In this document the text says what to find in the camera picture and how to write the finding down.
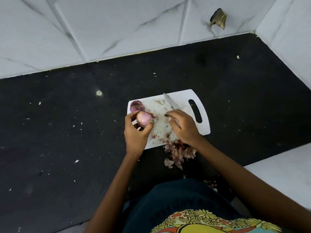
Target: hand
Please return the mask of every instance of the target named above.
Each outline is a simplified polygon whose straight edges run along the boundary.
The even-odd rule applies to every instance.
[[[146,147],[148,136],[154,124],[154,120],[151,119],[145,128],[140,128],[140,130],[138,130],[140,126],[138,124],[132,124],[132,121],[136,119],[138,113],[139,111],[135,111],[125,116],[124,129],[126,154],[134,156],[137,160]]]
[[[172,110],[167,112],[165,116],[169,116],[169,124],[172,130],[183,143],[194,147],[201,140],[202,137],[190,115],[181,110]]]

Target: white wall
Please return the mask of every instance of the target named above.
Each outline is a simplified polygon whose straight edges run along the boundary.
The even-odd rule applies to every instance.
[[[274,2],[0,0],[0,78],[251,32]]]
[[[245,168],[298,204],[311,209],[311,143]]]
[[[276,0],[257,35],[311,89],[311,0]]]

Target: chopped onion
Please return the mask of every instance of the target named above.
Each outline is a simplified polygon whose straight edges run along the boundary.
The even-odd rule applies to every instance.
[[[150,121],[150,119],[152,119],[152,115],[149,114],[148,112],[145,111],[140,111],[137,115],[136,115],[136,120],[139,126],[145,128],[148,124],[148,122]]]
[[[130,106],[130,111],[145,111],[145,106],[142,104],[141,101],[133,101]]]

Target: cutting board handle hole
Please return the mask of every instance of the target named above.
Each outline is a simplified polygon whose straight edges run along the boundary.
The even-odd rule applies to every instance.
[[[194,100],[189,100],[188,101],[191,108],[192,108],[192,111],[194,113],[194,117],[195,117],[195,120],[197,123],[201,123],[202,122],[202,117],[201,117],[201,114],[200,114],[200,111],[196,105],[196,103],[194,102]]]

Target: yellow floral shirt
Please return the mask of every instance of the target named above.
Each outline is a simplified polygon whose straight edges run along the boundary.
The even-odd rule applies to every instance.
[[[151,233],[268,233],[281,231],[282,229],[277,225],[259,219],[226,220],[204,209],[186,209],[170,215],[165,221],[154,227]]]

